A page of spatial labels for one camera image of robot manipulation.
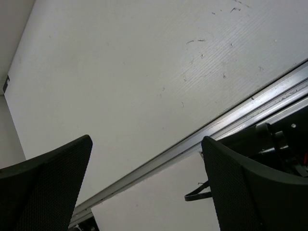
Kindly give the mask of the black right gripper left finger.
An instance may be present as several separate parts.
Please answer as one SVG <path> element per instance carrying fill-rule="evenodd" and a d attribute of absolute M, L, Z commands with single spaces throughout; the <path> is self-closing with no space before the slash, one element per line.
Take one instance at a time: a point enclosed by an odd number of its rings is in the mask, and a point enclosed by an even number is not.
<path fill-rule="evenodd" d="M 89 135 L 0 170 L 2 231 L 68 230 L 92 150 Z"/>

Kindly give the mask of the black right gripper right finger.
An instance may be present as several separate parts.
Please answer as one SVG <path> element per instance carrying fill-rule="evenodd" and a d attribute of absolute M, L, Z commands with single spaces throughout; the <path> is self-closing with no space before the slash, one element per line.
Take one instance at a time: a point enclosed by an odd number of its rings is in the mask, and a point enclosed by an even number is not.
<path fill-rule="evenodd" d="M 222 231 L 306 231 L 308 179 L 245 157 L 205 136 L 205 170 Z"/>

